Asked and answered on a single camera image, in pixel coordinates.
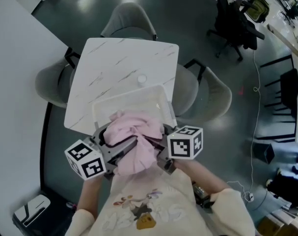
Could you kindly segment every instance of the white marble table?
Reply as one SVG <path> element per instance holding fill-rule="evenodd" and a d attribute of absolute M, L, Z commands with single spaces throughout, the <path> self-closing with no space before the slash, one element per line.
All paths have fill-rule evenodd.
<path fill-rule="evenodd" d="M 172 100 L 179 47 L 175 44 L 128 38 L 90 38 L 83 49 L 72 83 L 64 125 L 93 135 L 92 102 L 146 86 L 163 84 Z"/>

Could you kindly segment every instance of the gray chair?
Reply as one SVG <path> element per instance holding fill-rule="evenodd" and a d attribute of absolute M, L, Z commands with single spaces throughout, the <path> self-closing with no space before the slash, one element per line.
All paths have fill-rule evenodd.
<path fill-rule="evenodd" d="M 101 32 L 101 37 L 111 37 L 115 32 L 129 27 L 143 29 L 152 37 L 152 40 L 157 39 L 149 17 L 144 9 L 134 2 L 123 3 L 113 10 L 107 25 Z"/>
<path fill-rule="evenodd" d="M 74 81 L 75 73 L 76 73 L 76 69 L 74 69 L 74 70 L 71 72 L 71 75 L 70 75 L 70 80 L 69 80 L 69 87 L 70 87 L 70 88 L 71 88 L 71 86 L 72 86 L 72 82 Z"/>
<path fill-rule="evenodd" d="M 199 89 L 197 78 L 192 72 L 177 64 L 172 106 L 175 116 L 181 116 L 194 103 Z"/>
<path fill-rule="evenodd" d="M 205 68 L 202 73 L 202 78 L 207 81 L 209 87 L 209 98 L 206 109 L 204 111 L 200 111 L 198 115 L 190 118 L 177 117 L 177 121 L 187 125 L 200 125 L 206 121 L 213 120 L 224 115 L 231 106 L 231 89 L 225 85 L 210 68 Z M 190 85 L 186 85 L 186 87 L 182 86 L 182 90 L 185 89 L 187 90 L 186 94 L 188 94 L 188 92 L 194 92 L 194 89 L 191 89 Z"/>
<path fill-rule="evenodd" d="M 35 89 L 37 94 L 48 102 L 61 108 L 66 108 L 67 102 L 62 99 L 58 88 L 58 82 L 66 65 L 68 65 L 68 62 L 63 58 L 58 63 L 41 70 L 35 78 Z"/>

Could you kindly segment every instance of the black chair leg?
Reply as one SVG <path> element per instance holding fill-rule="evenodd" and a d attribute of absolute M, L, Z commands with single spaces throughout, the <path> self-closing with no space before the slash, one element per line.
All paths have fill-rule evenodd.
<path fill-rule="evenodd" d="M 279 143 L 279 144 L 284 144 L 284 143 L 292 143 L 294 141 L 295 141 L 295 139 L 287 139 L 287 140 L 284 140 L 284 141 L 276 141 L 276 142 Z"/>
<path fill-rule="evenodd" d="M 280 81 L 281 81 L 280 79 L 279 79 L 279 80 L 276 80 L 276 81 L 272 81 L 271 83 L 266 84 L 265 87 L 271 86 L 271 85 L 273 85 L 273 84 L 275 84 L 275 83 L 278 83 L 278 82 L 280 82 Z"/>
<path fill-rule="evenodd" d="M 273 116 L 292 116 L 291 114 L 272 114 Z"/>
<path fill-rule="evenodd" d="M 219 34 L 217 31 L 212 30 L 212 29 L 210 29 L 210 30 L 207 31 L 207 36 L 210 36 L 211 33 L 215 34 L 216 36 L 219 36 L 219 37 L 224 38 L 224 36 L 222 36 L 222 35 Z"/>
<path fill-rule="evenodd" d="M 285 57 L 282 57 L 282 58 L 273 60 L 273 61 L 271 61 L 271 62 L 265 63 L 265 64 L 261 65 L 260 67 L 265 67 L 265 66 L 268 66 L 268 65 L 273 65 L 273 64 L 276 64 L 276 63 L 278 63 L 278 62 L 281 62 L 281 61 L 284 61 L 284 60 L 287 60 L 287 59 L 291 59 L 291 58 L 292 58 L 292 55 L 289 54 L 289 55 L 287 55 L 287 56 L 285 56 Z"/>
<path fill-rule="evenodd" d="M 68 49 L 67 49 L 67 51 L 66 51 L 64 57 L 65 57 L 66 61 L 70 64 L 70 66 L 71 66 L 73 69 L 75 69 L 75 68 L 76 68 L 76 65 L 75 65 L 75 63 L 71 60 L 71 57 L 72 57 L 72 56 L 76 57 L 77 59 L 80 59 L 80 58 L 81 58 L 81 56 L 80 56 L 78 53 L 73 52 L 72 48 L 68 47 Z"/>
<path fill-rule="evenodd" d="M 282 111 L 282 110 L 287 110 L 288 108 L 278 108 L 278 109 L 275 109 L 274 111 Z"/>
<path fill-rule="evenodd" d="M 189 68 L 192 65 L 197 64 L 200 66 L 200 70 L 199 70 L 199 74 L 198 74 L 198 82 L 200 84 L 201 79 L 202 79 L 202 74 L 205 71 L 205 69 L 207 68 L 204 64 L 202 64 L 200 61 L 196 60 L 196 59 L 192 59 L 191 61 L 189 61 L 186 65 L 184 65 L 184 68 Z"/>
<path fill-rule="evenodd" d="M 239 48 L 237 46 L 233 46 L 233 47 L 234 47 L 235 51 L 238 53 L 238 55 L 239 55 L 239 58 L 237 60 L 238 61 L 242 61 L 243 60 L 243 56 L 242 56 Z"/>
<path fill-rule="evenodd" d="M 277 102 L 277 103 L 267 104 L 267 105 L 265 105 L 265 107 L 267 108 L 267 107 L 277 106 L 277 105 L 281 105 L 281 104 L 282 104 L 282 102 Z"/>
<path fill-rule="evenodd" d="M 219 50 L 219 52 L 216 54 L 216 57 L 219 58 L 219 56 L 221 55 L 221 52 L 226 48 L 226 46 L 228 46 L 228 41 L 223 45 L 223 47 L 221 48 L 221 50 Z"/>
<path fill-rule="evenodd" d="M 264 136 L 264 137 L 256 137 L 257 140 L 275 140 L 275 139 L 287 139 L 294 138 L 295 134 L 288 135 L 279 135 L 279 136 Z"/>

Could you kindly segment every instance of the pink cloth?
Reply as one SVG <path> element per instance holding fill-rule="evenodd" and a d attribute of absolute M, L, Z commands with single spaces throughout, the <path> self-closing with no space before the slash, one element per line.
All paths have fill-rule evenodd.
<path fill-rule="evenodd" d="M 113 146 L 130 136 L 137 136 L 137 145 L 118 162 L 115 173 L 127 176 L 150 168 L 157 159 L 154 147 L 144 136 L 162 139 L 162 123 L 144 112 L 135 111 L 118 111 L 109 118 L 112 123 L 104 132 L 108 145 Z"/>

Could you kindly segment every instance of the gray floor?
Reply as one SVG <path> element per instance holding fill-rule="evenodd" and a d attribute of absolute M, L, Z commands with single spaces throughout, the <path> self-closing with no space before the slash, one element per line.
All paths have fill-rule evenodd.
<path fill-rule="evenodd" d="M 99 36 L 112 10 L 118 4 L 127 1 L 137 2 L 143 6 L 156 29 L 158 41 L 179 45 L 178 62 L 180 64 L 196 58 L 209 66 L 231 89 L 233 101 L 227 114 L 202 125 L 204 149 L 197 160 L 225 181 L 238 180 L 248 190 L 251 184 L 250 142 L 259 100 L 253 87 L 258 85 L 258 76 L 253 64 L 252 50 L 241 49 L 244 60 L 240 63 L 237 62 L 236 52 L 231 48 L 224 50 L 219 59 L 215 57 L 215 52 L 224 44 L 224 40 L 217 36 L 207 37 L 206 31 L 214 28 L 217 15 L 216 1 L 47 0 L 34 16 L 66 45 L 81 53 L 88 38 Z M 287 48 L 268 32 L 266 40 L 259 41 L 258 46 L 256 52 L 258 65 L 288 53 Z M 291 67 L 288 63 L 264 68 L 261 70 L 261 83 L 278 79 L 283 71 L 289 69 Z M 197 68 L 193 67 L 192 71 L 196 73 Z M 270 115 L 271 111 L 263 108 L 263 104 L 273 101 L 273 93 L 276 90 L 275 87 L 261 88 L 261 119 L 257 136 L 287 134 L 294 129 L 292 124 L 283 125 L 278 122 L 278 119 L 273 119 Z M 189 115 L 202 111 L 207 99 L 206 91 L 206 84 L 203 81 L 197 101 L 189 110 Z M 63 152 L 85 135 L 64 128 L 64 116 L 64 109 L 53 107 L 46 144 L 45 181 L 49 187 L 65 198 L 77 202 L 82 181 L 68 166 Z M 271 194 L 267 194 L 266 200 L 257 209 L 266 195 L 263 187 L 265 181 L 274 176 L 277 167 L 289 170 L 295 163 L 295 156 L 298 153 L 298 146 L 294 144 L 273 144 L 275 159 L 270 165 L 253 159 L 252 192 L 255 200 L 247 204 L 247 208 L 255 222 L 285 204 L 281 200 L 276 200 Z M 104 185 L 108 192 L 109 183 L 105 182 Z M 231 186 L 241 190 L 241 187 L 235 183 Z M 107 192 L 102 193 L 102 202 Z"/>

